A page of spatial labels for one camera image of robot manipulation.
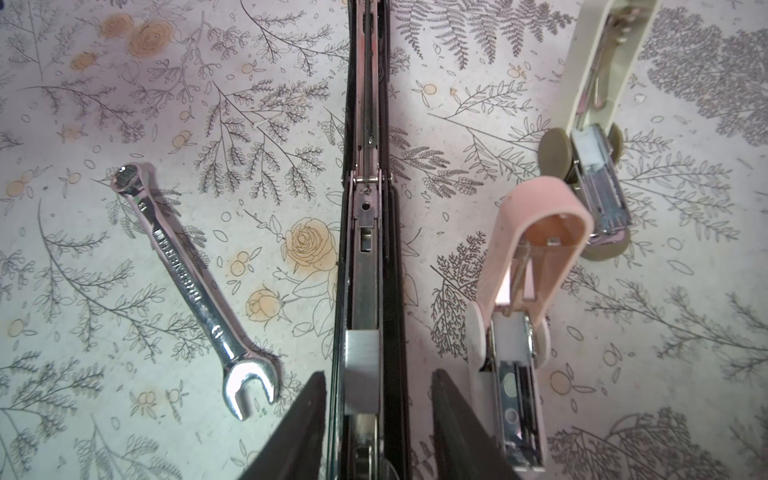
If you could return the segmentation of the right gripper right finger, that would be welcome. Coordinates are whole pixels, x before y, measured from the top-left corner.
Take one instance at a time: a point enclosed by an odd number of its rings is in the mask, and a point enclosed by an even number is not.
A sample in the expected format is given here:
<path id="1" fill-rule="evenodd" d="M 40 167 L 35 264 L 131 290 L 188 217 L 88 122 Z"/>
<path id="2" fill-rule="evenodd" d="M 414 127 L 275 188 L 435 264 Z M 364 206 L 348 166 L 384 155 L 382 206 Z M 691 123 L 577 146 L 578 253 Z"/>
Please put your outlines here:
<path id="1" fill-rule="evenodd" d="M 437 369 L 432 373 L 431 395 L 440 479 L 520 479 L 447 371 Z"/>

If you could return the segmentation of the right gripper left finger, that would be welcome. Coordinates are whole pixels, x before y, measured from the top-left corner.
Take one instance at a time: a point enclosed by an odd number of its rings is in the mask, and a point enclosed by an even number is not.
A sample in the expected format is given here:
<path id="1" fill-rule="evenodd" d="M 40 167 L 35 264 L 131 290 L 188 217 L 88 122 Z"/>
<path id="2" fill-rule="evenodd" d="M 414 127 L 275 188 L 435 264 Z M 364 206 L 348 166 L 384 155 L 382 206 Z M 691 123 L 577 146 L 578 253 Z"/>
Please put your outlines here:
<path id="1" fill-rule="evenodd" d="M 240 479 L 318 479 L 326 425 L 326 398 L 325 373 L 314 372 Z"/>

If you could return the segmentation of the black stapler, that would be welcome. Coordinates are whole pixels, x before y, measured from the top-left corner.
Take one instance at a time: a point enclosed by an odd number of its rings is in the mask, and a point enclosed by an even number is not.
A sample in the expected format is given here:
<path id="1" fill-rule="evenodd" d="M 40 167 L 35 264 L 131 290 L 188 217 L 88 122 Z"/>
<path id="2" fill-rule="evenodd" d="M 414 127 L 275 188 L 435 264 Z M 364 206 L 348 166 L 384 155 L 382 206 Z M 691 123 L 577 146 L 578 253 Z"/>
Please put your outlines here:
<path id="1" fill-rule="evenodd" d="M 333 337 L 329 479 L 408 479 L 399 202 L 390 167 L 390 4 L 353 1 Z"/>

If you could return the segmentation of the pink mini stapler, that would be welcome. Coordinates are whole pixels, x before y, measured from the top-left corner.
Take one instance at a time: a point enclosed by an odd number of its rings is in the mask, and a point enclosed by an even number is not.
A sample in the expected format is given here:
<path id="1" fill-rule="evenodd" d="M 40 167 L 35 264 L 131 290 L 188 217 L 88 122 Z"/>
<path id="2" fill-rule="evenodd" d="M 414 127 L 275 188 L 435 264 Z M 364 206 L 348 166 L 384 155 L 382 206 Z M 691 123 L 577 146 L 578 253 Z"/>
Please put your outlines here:
<path id="1" fill-rule="evenodd" d="M 544 472 L 548 453 L 537 377 L 551 354 L 546 314 L 592 230 L 563 180 L 519 184 L 499 208 L 466 307 L 470 405 L 492 453 L 524 479 Z"/>

